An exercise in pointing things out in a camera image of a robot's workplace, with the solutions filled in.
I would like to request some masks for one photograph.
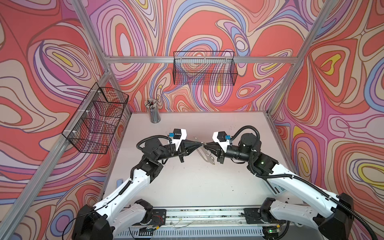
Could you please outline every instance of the black mounting plate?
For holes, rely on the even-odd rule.
[[[149,222],[148,225],[153,226],[162,226],[166,223],[166,217],[167,217],[167,210],[166,209],[153,209],[152,210],[152,219]],[[134,226],[145,226],[141,225],[140,223],[135,223]]]
[[[260,218],[259,208],[246,208],[244,209],[244,214],[248,215],[250,217],[245,216],[245,219],[247,221],[247,224],[256,224],[256,223],[265,223]],[[272,220],[270,223],[284,223],[285,220]]]

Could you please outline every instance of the pencil cup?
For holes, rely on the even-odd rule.
[[[149,115],[149,120],[151,123],[158,123],[160,122],[160,112],[159,107],[157,106],[157,101],[153,98],[148,99],[145,101],[145,108],[147,109],[147,113]]]

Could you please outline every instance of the blue object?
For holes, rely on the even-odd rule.
[[[123,183],[123,179],[122,178],[118,179],[116,182],[117,187],[119,187],[122,183]]]

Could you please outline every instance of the vent grille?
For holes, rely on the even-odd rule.
[[[139,234],[139,229],[132,229],[134,238],[148,238],[148,235]],[[255,237],[264,236],[263,227],[187,227],[184,229],[159,228],[153,232],[152,238],[178,238],[178,237]],[[131,238],[129,230],[125,230],[114,237],[114,239]]]

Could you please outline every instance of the wall-mounted basket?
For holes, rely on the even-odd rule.
[[[74,128],[63,135],[79,152],[106,154],[128,97],[114,88],[99,87]]]
[[[235,85],[237,68],[233,51],[173,52],[175,85]]]

